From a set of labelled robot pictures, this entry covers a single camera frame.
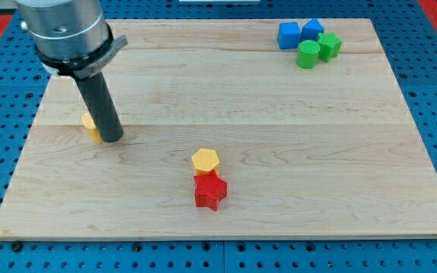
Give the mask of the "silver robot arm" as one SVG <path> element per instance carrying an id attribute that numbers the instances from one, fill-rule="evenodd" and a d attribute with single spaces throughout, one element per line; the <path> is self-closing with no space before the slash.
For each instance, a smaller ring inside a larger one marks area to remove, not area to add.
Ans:
<path id="1" fill-rule="evenodd" d="M 93 77 L 127 45 L 113 37 L 98 0 L 17 0 L 21 28 L 51 74 Z"/>

